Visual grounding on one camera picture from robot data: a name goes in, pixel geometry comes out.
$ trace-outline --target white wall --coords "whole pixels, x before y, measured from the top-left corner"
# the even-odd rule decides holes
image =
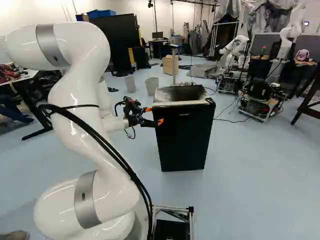
[[[142,37],[152,38],[155,32],[153,9],[148,8],[147,0],[73,0],[78,14],[94,9],[116,11],[117,14],[137,15]],[[6,0],[0,11],[0,36],[9,30],[32,24],[47,24],[54,22],[75,21],[75,9],[72,0]],[[200,23],[201,6],[193,3],[173,3],[174,29],[177,34],[183,33],[184,22],[189,22],[190,28]],[[203,6],[202,19],[208,20],[211,12]],[[158,31],[163,31],[169,37],[172,28],[172,6],[170,0],[156,0],[156,16]]]

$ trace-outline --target white robotic arm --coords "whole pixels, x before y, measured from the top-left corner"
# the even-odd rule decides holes
[[[220,59],[220,65],[225,69],[232,67],[234,64],[235,56],[240,57],[244,54],[248,41],[248,37],[237,35],[231,42],[229,42],[223,49],[219,51],[220,54],[223,54]]]
[[[272,60],[272,66],[266,78],[268,83],[279,81],[279,77],[284,64],[287,62],[288,53],[291,49],[292,42],[288,38],[293,38],[293,42],[302,34],[302,24],[304,17],[304,9],[307,7],[308,0],[301,0],[292,10],[290,22],[287,27],[280,31],[281,47],[276,59]]]
[[[107,131],[129,126],[127,119],[112,115],[107,85],[99,83],[110,60],[110,46],[98,27],[88,22],[23,26],[10,31],[5,43],[7,54],[20,66],[67,69],[50,91],[49,104],[91,105],[71,108],[69,112],[108,141]],[[59,114],[53,114],[51,121],[64,145],[91,159],[97,171],[45,191],[34,209],[37,227],[53,240],[125,239],[138,221],[135,207],[140,193],[136,185],[81,127]],[[137,234],[137,239],[147,236],[145,229]]]
[[[286,59],[292,46],[292,41],[288,38],[296,39],[302,34],[302,22],[304,11],[307,7],[307,0],[301,0],[298,5],[292,10],[290,15],[290,22],[287,27],[280,31],[281,47],[277,55],[278,59]]]

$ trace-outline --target monitor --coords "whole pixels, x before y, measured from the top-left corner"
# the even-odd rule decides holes
[[[162,39],[164,37],[164,32],[163,31],[158,31],[158,32],[153,32],[152,33],[152,38],[153,39]]]
[[[262,32],[254,35],[250,55],[259,56],[261,49],[265,46],[265,55],[270,55],[270,50],[274,42],[279,42],[281,40],[279,32]]]
[[[307,49],[310,54],[309,58],[314,59],[316,62],[320,62],[320,36],[302,34],[297,38],[294,48],[294,56],[302,49]]]

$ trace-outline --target cardboard box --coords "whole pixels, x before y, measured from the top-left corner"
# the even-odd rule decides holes
[[[172,58],[172,55],[167,55],[165,56],[164,58],[162,58],[162,65],[163,65],[163,73],[164,74],[169,74],[169,75],[172,75],[172,61],[173,61],[173,58]],[[178,59],[178,56],[175,56],[175,74],[179,74],[179,59]]]

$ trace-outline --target jeans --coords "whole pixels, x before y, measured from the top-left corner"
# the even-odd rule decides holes
[[[19,108],[11,101],[11,98],[9,96],[0,95],[0,104],[4,105],[0,106],[0,114],[13,120],[20,121],[22,123],[30,122],[30,119],[22,114]]]

